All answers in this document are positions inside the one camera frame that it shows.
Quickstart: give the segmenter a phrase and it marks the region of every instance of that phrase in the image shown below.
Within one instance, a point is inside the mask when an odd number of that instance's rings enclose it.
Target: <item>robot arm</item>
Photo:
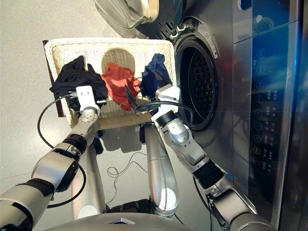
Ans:
[[[100,112],[91,87],[78,87],[77,94],[82,114],[72,132],[37,162],[31,180],[0,196],[1,228],[31,230],[54,192],[65,191],[74,179],[80,157],[99,129],[97,117]]]
[[[190,129],[172,111],[155,117],[154,121],[167,145],[213,200],[213,212],[222,228],[231,231],[275,230],[257,214],[254,205],[226,173],[210,160],[193,139]]]

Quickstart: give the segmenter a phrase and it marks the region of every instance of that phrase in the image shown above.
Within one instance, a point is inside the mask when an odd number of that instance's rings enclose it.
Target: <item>white basket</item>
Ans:
[[[131,38],[60,38],[50,40],[45,45],[46,57],[54,80],[58,77],[62,67],[83,55],[85,64],[91,64],[96,73],[103,74],[108,62],[116,63],[122,67],[128,67],[135,73],[135,77],[141,81],[141,73],[144,66],[152,60],[155,53],[165,56],[165,66],[170,79],[176,86],[176,74],[174,63],[174,50],[171,42],[166,40],[131,39]],[[139,92],[137,103],[144,103],[147,98]],[[68,107],[66,100],[61,100],[63,111],[71,127],[78,122],[78,117]],[[110,97],[107,105],[101,109],[99,122],[100,129],[117,128],[149,121],[149,113],[136,116],[133,110],[122,110]]]

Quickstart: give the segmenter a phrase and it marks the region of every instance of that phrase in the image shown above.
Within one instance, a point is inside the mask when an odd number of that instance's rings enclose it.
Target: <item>washer door opening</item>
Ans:
[[[206,45],[196,37],[184,40],[176,52],[176,71],[180,102],[194,110],[192,129],[203,131],[212,122],[218,103],[217,73]],[[184,110],[179,115],[190,116]]]

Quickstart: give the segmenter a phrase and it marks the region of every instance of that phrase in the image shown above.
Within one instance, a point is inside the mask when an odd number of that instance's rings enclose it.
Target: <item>gray floor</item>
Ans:
[[[0,192],[30,178],[34,164],[49,150],[38,136],[36,123],[41,110],[53,100],[42,40],[69,37],[118,37],[103,20],[91,0],[1,0],[1,143]],[[41,129],[56,144],[67,136],[66,118],[58,118],[56,108],[48,110]],[[135,151],[146,152],[138,142],[138,127],[107,130],[105,152],[98,157],[104,193],[114,195],[109,166],[122,169]],[[192,230],[207,230],[209,215],[193,187],[191,175],[170,152],[180,188],[178,216]],[[146,157],[134,160],[146,168]],[[136,165],[120,177],[118,193],[109,206],[147,198],[147,175]],[[70,190],[57,193],[55,202],[70,197]],[[48,209],[35,230],[44,230],[72,220],[70,204]]]

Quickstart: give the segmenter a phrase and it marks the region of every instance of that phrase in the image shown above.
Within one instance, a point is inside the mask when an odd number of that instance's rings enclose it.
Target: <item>button icon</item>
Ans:
[[[254,127],[255,127],[255,130],[258,130],[258,131],[262,129],[262,125],[259,122],[255,122]]]
[[[256,116],[256,117],[259,117],[259,118],[262,117],[262,116],[263,116],[262,111],[261,111],[260,109],[256,109],[256,110],[255,110],[255,116]]]
[[[258,80],[256,82],[256,88],[263,89],[264,88],[264,82],[262,80]]]
[[[257,155],[259,155],[261,153],[261,150],[258,147],[253,147],[253,151]]]
[[[265,66],[264,66],[264,65],[258,65],[258,66],[256,67],[256,72],[257,72],[258,74],[263,74],[263,73],[265,72]]]
[[[256,143],[260,143],[262,141],[261,137],[259,135],[254,135],[254,141]]]
[[[253,158],[252,161],[254,162],[255,165],[259,166],[260,161],[257,158]]]
[[[265,49],[264,48],[261,48],[261,49],[259,49],[258,51],[257,51],[257,57],[258,58],[262,58],[262,57],[264,57],[265,56]]]
[[[263,103],[263,97],[262,97],[262,95],[257,95],[257,96],[255,97],[255,101],[256,101],[256,103]]]

